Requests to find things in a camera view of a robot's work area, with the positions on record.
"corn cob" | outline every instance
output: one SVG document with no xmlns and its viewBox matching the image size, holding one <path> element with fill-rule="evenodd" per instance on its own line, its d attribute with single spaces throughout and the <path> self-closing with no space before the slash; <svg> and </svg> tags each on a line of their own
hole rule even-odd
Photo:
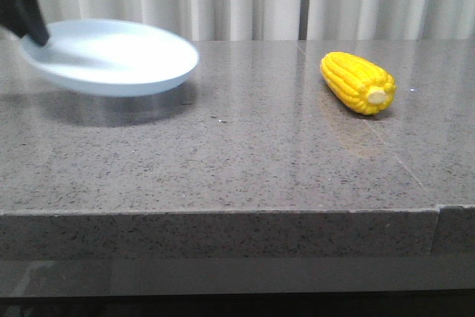
<svg viewBox="0 0 475 317">
<path fill-rule="evenodd" d="M 333 93 L 357 113 L 376 114 L 393 101 L 393 76 L 366 59 L 330 52 L 321 60 L 320 70 Z"/>
</svg>

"granite countertop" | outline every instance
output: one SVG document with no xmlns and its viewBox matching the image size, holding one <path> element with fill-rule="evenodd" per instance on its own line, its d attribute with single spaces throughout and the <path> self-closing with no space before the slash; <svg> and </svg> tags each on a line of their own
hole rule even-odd
<svg viewBox="0 0 475 317">
<path fill-rule="evenodd" d="M 104 98 L 0 42 L 0 259 L 475 252 L 475 42 L 199 42 L 189 81 Z M 390 109 L 348 111 L 318 64 L 365 56 Z"/>
</svg>

